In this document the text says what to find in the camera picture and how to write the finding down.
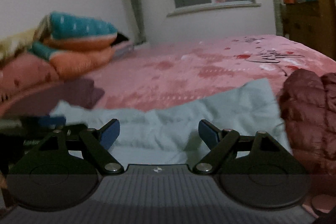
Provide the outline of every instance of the quilted jacket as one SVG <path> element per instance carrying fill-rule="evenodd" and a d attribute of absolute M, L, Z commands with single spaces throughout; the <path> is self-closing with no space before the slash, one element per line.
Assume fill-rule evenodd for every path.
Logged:
<path fill-rule="evenodd" d="M 336 73 L 296 70 L 279 105 L 293 155 L 312 174 L 312 187 L 336 196 Z"/>

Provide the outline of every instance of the brown dresser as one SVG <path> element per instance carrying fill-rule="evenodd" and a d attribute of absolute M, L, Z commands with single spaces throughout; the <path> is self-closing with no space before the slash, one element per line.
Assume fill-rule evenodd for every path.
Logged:
<path fill-rule="evenodd" d="M 336 60 L 335 0 L 287 4 L 283 28 L 290 40 Z"/>

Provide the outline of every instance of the round black disc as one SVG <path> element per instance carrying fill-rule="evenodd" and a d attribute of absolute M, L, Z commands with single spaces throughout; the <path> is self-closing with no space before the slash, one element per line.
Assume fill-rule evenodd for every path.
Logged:
<path fill-rule="evenodd" d="M 234 200 L 261 209 L 293 206 L 306 196 L 310 187 L 307 174 L 291 175 L 273 164 L 256 164 L 241 174 L 221 174 L 219 180 Z"/>
<path fill-rule="evenodd" d="M 95 168 L 72 157 L 68 162 L 37 164 L 29 174 L 9 174 L 8 190 L 23 207 L 57 211 L 73 207 L 88 198 L 98 184 Z"/>

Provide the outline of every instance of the pink bedspread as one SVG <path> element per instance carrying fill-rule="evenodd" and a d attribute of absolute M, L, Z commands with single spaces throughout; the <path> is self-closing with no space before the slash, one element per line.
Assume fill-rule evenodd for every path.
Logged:
<path fill-rule="evenodd" d="M 336 62 L 284 37 L 261 35 L 141 49 L 86 77 L 105 90 L 95 108 L 148 111 L 181 105 L 260 78 L 268 78 L 277 94 L 298 68 L 323 75 L 336 71 Z"/>

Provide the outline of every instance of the window frame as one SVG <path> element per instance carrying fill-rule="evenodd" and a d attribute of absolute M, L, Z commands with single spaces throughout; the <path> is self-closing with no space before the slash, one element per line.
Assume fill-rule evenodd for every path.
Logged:
<path fill-rule="evenodd" d="M 210 3 L 198 4 L 176 8 L 175 0 L 170 1 L 171 12 L 167 14 L 167 17 L 172 17 L 176 15 L 189 14 L 207 10 L 225 9 L 225 8 L 241 8 L 241 7 L 260 7 L 261 4 L 256 3 L 255 0 L 239 0 L 239 1 L 229 1 L 223 3 L 217 3 L 216 0 L 211 0 Z"/>

